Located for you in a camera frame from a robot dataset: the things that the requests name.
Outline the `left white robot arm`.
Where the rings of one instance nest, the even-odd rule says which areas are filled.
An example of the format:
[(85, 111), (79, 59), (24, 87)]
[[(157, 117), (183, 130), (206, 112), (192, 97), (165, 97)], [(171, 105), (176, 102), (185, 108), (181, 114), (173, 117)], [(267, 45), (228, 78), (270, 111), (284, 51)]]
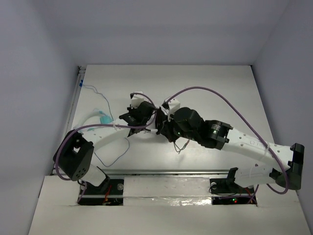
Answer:
[(136, 108), (127, 108), (127, 113), (109, 124), (69, 131), (53, 157), (55, 168), (60, 168), (69, 180), (81, 180), (87, 189), (105, 193), (110, 178), (102, 169), (91, 164), (94, 152), (143, 131), (155, 109), (153, 104), (142, 101)]

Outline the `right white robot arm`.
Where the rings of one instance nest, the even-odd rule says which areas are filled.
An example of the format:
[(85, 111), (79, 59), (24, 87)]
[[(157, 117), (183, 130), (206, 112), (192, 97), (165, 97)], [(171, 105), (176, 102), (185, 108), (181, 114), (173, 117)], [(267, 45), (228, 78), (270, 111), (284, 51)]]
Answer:
[(283, 146), (261, 142), (227, 123), (204, 120), (187, 107), (168, 114), (157, 110), (155, 125), (157, 134), (165, 136), (169, 142), (184, 138), (205, 148), (236, 153), (261, 162), (251, 168), (231, 168), (227, 177), (218, 179), (215, 184), (214, 189), (219, 193), (273, 183), (289, 190), (301, 189), (304, 146), (299, 143)]

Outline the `black white headphones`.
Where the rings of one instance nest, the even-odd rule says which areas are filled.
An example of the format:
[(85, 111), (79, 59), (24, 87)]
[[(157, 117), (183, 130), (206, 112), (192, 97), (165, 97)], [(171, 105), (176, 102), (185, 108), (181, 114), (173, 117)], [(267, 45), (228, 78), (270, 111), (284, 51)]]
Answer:
[(168, 117), (167, 113), (162, 110), (162, 108), (158, 108), (155, 111), (155, 128), (154, 129), (149, 129), (145, 128), (144, 131), (148, 133), (155, 133), (157, 135), (161, 135), (164, 132), (164, 128), (168, 122)]

